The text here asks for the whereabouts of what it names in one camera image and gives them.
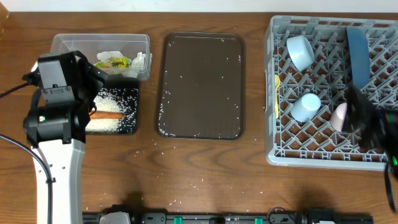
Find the orange carrot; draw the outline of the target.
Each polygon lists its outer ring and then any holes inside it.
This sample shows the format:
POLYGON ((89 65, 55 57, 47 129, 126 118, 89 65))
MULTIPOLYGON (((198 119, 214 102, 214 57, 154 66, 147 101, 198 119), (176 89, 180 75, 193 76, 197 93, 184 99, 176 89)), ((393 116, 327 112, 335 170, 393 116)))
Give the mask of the orange carrot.
POLYGON ((122 119, 124 115, 122 113, 96 111, 90 114, 91 119, 122 119))

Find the pink plastic cup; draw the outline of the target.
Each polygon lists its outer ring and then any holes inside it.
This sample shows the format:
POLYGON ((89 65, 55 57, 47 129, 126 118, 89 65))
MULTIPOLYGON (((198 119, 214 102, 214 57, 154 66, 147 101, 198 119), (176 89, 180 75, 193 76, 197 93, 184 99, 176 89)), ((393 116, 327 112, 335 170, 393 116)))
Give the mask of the pink plastic cup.
POLYGON ((346 111, 347 103, 342 103, 338 105, 337 108, 334 110, 330 118, 330 124, 334 130, 342 132, 346 111))

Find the yellow green snack wrapper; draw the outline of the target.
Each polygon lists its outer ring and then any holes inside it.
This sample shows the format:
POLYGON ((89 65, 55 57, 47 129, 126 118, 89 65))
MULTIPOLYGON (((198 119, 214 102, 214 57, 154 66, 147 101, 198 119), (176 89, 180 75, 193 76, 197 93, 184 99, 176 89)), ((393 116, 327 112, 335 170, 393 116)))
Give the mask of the yellow green snack wrapper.
POLYGON ((129 68, 131 60, 127 57, 111 57, 95 63, 98 68, 129 68))

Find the white tissue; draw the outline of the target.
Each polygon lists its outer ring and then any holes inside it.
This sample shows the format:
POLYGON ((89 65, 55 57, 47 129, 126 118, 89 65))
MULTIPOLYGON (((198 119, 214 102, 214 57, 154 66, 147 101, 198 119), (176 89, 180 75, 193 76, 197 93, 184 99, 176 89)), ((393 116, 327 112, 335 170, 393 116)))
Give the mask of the white tissue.
MULTIPOLYGON (((125 57, 119 51, 105 51, 97 54, 97 59, 100 61, 111 57, 125 57)), ((144 68, 146 54, 139 52, 134 59, 130 59, 129 68, 100 68, 108 75, 122 75, 128 78, 137 78, 139 71, 144 68)))

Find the light blue plastic cup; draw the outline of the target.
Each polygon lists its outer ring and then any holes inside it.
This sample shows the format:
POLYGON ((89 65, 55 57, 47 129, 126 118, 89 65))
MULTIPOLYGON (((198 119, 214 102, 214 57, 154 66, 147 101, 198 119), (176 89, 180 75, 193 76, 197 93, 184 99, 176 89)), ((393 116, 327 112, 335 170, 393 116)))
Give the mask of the light blue plastic cup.
POLYGON ((293 119, 301 123, 310 121, 321 106, 321 101, 316 94, 307 93, 299 98, 290 111, 293 119))

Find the dark blue plate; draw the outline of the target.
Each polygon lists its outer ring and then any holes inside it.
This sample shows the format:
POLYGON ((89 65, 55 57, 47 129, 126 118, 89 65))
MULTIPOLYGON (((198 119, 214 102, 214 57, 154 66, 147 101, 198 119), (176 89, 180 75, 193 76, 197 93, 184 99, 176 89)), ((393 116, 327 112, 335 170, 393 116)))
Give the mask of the dark blue plate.
POLYGON ((360 89, 370 79, 370 60, 366 34, 358 27, 347 27, 353 85, 360 89))

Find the light blue rice bowl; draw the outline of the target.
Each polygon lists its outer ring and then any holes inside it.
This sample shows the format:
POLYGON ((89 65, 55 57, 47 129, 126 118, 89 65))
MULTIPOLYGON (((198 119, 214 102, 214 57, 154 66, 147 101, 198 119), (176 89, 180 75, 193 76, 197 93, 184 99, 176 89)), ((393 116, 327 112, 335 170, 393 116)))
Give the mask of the light blue rice bowl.
POLYGON ((312 46, 304 35, 290 37, 286 41, 290 59, 298 72, 305 70, 315 60, 312 46))

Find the yellow plastic spoon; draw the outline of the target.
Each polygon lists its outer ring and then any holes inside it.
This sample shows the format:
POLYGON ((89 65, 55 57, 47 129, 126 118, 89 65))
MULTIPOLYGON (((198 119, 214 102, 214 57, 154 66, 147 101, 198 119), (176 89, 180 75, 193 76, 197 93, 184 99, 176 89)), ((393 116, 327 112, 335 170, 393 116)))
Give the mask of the yellow plastic spoon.
POLYGON ((278 104, 278 94, 279 94, 279 85, 280 85, 280 78, 278 75, 274 75, 275 79, 275 105, 274 105, 274 112, 275 118, 279 118, 279 104, 278 104))

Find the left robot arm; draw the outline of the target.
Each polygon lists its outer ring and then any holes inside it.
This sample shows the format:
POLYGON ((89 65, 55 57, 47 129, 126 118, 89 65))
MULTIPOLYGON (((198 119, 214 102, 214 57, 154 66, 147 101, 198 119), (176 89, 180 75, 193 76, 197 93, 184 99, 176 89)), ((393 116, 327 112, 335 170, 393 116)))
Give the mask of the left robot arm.
POLYGON ((41 55, 24 80, 37 87, 23 128, 34 156, 38 223, 82 223, 86 126, 108 75, 78 50, 41 55))

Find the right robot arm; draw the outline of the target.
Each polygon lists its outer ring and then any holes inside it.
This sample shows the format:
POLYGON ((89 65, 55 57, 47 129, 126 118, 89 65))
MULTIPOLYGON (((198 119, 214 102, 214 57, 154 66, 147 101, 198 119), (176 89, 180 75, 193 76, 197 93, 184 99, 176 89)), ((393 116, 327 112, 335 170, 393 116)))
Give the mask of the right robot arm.
POLYGON ((359 131, 359 146, 367 151, 383 150, 397 177, 397 111, 377 108, 353 85, 348 86, 346 99, 342 131, 359 131))

